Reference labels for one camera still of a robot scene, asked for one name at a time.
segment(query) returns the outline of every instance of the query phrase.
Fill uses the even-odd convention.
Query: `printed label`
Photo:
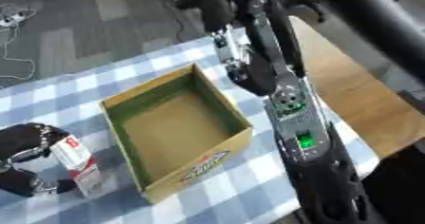
[[[200,159],[200,163],[196,165],[181,181],[187,181],[195,177],[201,176],[207,173],[215,165],[217,165],[223,157],[225,157],[230,150],[217,152],[211,156],[204,156]]]

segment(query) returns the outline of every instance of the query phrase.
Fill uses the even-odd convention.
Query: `cable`
[[[164,0],[160,0],[161,1],[161,4],[162,4],[162,7],[164,7],[165,9],[167,9],[172,15],[173,15],[173,18],[175,19],[175,21],[178,23],[178,26],[179,26],[179,29],[178,29],[178,31],[177,31],[177,33],[176,33],[176,40],[179,42],[179,43],[183,43],[183,40],[181,39],[181,33],[184,31],[184,25],[183,25],[183,23],[180,21],[180,19],[178,19],[178,17],[176,16],[176,13],[175,13],[175,10],[174,9],[171,9],[169,6],[168,6],[168,3],[166,3]]]
[[[178,17],[175,14],[175,10],[174,9],[170,9],[168,7],[168,3],[165,2],[165,0],[160,0],[162,7],[164,7],[165,9],[169,10],[172,14],[173,14],[173,18],[175,19],[175,21],[178,23],[179,29],[176,33],[176,40],[179,43],[183,43],[184,41],[181,39],[181,33],[185,30],[184,24],[183,22],[180,21],[180,19],[178,19]]]
[[[12,7],[12,8],[14,8],[14,5],[13,4],[4,4],[4,5],[1,5],[0,7]],[[37,13],[36,10],[30,9],[30,3],[29,3],[29,0],[28,0],[28,9],[27,9],[27,12],[31,12],[31,11],[32,11],[32,13],[31,14],[27,14],[25,20],[33,17]],[[0,79],[1,78],[12,78],[12,79],[19,80],[19,81],[26,81],[26,80],[30,80],[34,76],[34,73],[35,73],[35,70],[36,70],[36,64],[34,63],[33,60],[30,60],[30,59],[18,59],[18,58],[10,58],[9,57],[9,45],[11,43],[13,43],[13,41],[15,41],[15,39],[17,38],[18,33],[19,33],[20,23],[21,22],[16,22],[16,24],[15,24],[16,27],[14,27],[14,28],[6,28],[6,29],[0,30],[0,32],[13,30],[12,37],[10,39],[8,39],[3,45],[1,45],[1,47],[4,47],[4,50],[5,50],[2,59],[3,59],[3,61],[27,62],[27,63],[29,63],[31,65],[31,71],[29,72],[29,74],[26,77],[20,77],[20,76],[16,76],[16,75],[0,75]]]

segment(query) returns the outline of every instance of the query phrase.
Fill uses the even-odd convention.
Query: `blue and white tablecloth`
[[[150,205],[137,192],[99,101],[188,63],[199,64],[246,115],[254,137],[247,150]],[[326,113],[360,175],[372,172],[378,157],[335,113]],[[299,207],[261,101],[231,83],[209,38],[0,90],[0,127],[28,121],[57,125],[80,138],[94,153],[105,182],[102,192],[91,198],[78,191],[32,198],[0,191],[1,223],[269,223]],[[67,177],[54,157],[23,164],[44,179]]]

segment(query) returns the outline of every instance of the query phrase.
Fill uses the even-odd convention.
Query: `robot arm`
[[[229,78],[263,100],[288,177],[312,223],[373,223],[354,165],[305,72],[281,0],[178,0],[177,6],[201,10]],[[235,21],[250,46],[234,38]]]
[[[0,189],[20,196],[63,193],[76,187],[72,179],[44,182],[33,172],[14,163],[50,155],[49,148],[69,134],[40,123],[17,124],[0,130]]]

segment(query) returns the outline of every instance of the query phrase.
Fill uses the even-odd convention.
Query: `cardboard box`
[[[138,189],[153,203],[248,145],[252,127],[196,65],[102,101]]]

